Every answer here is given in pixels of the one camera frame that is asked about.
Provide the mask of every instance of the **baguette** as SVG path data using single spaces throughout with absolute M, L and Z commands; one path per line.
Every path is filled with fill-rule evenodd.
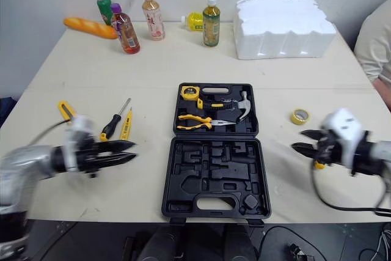
M 117 38 L 117 33 L 112 27 L 105 24 L 96 23 L 94 21 L 84 20 L 82 18 L 64 18 L 64 25 L 75 30 L 90 33 L 107 39 Z

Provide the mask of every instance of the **hammer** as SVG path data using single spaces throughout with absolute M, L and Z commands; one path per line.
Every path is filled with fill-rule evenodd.
M 244 109 L 244 113 L 239 117 L 239 122 L 241 122 L 243 119 L 246 118 L 246 116 L 249 114 L 251 109 L 251 102 L 247 99 L 247 92 L 242 91 L 242 97 L 243 100 L 237 101 L 237 100 L 222 100 L 219 102 L 204 102 L 200 98 L 197 100 L 197 107 L 199 109 L 204 110 L 234 110 L 236 108 L 238 109 Z

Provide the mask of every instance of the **table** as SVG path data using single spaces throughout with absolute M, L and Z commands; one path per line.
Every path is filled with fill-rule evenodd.
M 272 207 L 266 222 L 387 220 L 372 213 L 341 212 L 324 206 L 310 185 L 310 161 L 290 148 L 294 142 L 310 142 L 299 132 L 318 128 L 325 115 L 339 107 L 348 108 L 373 132 L 370 139 L 391 140 L 390 113 L 340 34 L 322 58 L 240 61 L 232 24 L 221 24 L 221 41 L 215 48 L 204 47 L 199 32 L 188 32 L 178 23 L 166 24 L 163 42 L 148 39 L 145 23 L 134 23 L 134 27 L 142 47 L 134 56 L 123 54 L 118 40 L 66 30 L 1 128 L 3 155 L 60 121 L 57 104 L 67 100 L 77 113 L 93 119 L 98 136 L 113 113 L 132 98 L 131 140 L 137 146 L 131 151 L 139 156 L 128 164 L 101 170 L 95 179 L 66 173 L 41 181 L 30 218 L 167 221 L 161 214 L 161 201 L 174 136 L 178 85 L 212 82 L 250 83 L 254 87 L 260 124 L 257 138 L 263 147 Z M 289 121 L 290 112 L 298 107 L 311 113 L 303 126 Z M 51 132 L 42 143 L 63 144 L 64 128 Z M 113 138 L 119 133 L 120 126 Z M 325 168 L 317 179 L 324 197 L 339 205 L 374 205 L 382 191 L 379 178 L 351 177 L 340 166 Z

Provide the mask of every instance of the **green bottle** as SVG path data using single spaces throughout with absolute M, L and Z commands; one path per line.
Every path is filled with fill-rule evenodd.
M 216 46 L 220 34 L 220 10 L 216 0 L 208 0 L 208 7 L 203 10 L 203 43 L 206 46 Z
M 97 4 L 103 21 L 108 26 L 111 26 L 111 17 L 112 17 L 112 11 L 110 8 L 111 0 L 97 0 Z

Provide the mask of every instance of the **screwdriver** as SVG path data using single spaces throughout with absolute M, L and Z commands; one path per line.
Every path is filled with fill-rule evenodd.
M 103 128 L 103 130 L 100 134 L 100 140 L 102 142 L 108 141 L 108 139 L 111 138 L 112 134 L 114 134 L 115 128 L 121 120 L 121 113 L 128 106 L 129 102 L 130 102 L 130 98 L 127 99 L 125 104 L 122 106 L 120 112 L 118 112 L 118 114 L 114 114 L 112 117 L 112 120 Z

